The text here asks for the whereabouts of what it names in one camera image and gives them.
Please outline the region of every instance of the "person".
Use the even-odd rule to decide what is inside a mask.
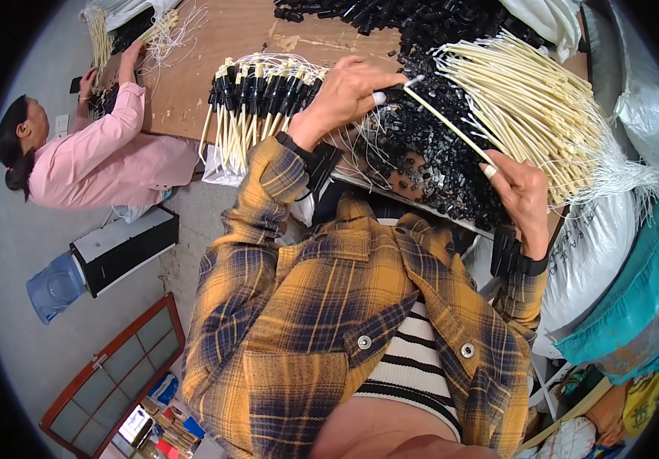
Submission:
[[[200,264],[182,390],[231,457],[510,457],[523,439],[545,269],[502,277],[489,304],[448,226],[412,213],[381,225],[347,194],[333,222],[274,243],[308,182],[297,152],[404,81],[359,57],[338,61],[282,143],[256,145],[222,213],[225,234]],[[488,154],[497,169],[481,167],[522,255],[545,259],[547,177]]]
[[[123,51],[118,95],[112,113],[88,119],[97,69],[80,80],[73,133],[47,142],[49,122],[39,103],[17,98],[0,124],[0,162],[6,186],[23,199],[52,208],[146,205],[160,202],[171,187],[192,180],[198,144],[141,133],[145,88],[133,68],[144,45]]]

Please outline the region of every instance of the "metal snap button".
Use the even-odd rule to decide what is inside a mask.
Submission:
[[[470,358],[475,354],[475,347],[470,343],[464,343],[462,349],[459,352],[463,355],[464,358]]]
[[[362,335],[357,339],[357,346],[362,350],[370,349],[371,347],[371,337],[368,335]]]

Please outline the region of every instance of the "blue water jug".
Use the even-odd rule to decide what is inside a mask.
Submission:
[[[26,292],[37,316],[47,326],[54,316],[80,298],[84,285],[84,276],[75,256],[64,252],[26,281]]]

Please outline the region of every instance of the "yellow bag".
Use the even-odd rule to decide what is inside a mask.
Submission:
[[[659,403],[659,372],[653,378],[639,381],[628,390],[622,421],[630,436],[638,436],[653,417]]]

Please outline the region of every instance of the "black and white striped shirt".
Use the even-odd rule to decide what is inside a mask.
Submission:
[[[426,410],[444,421],[461,441],[462,426],[449,396],[424,304],[414,304],[380,363],[354,397],[396,400]]]

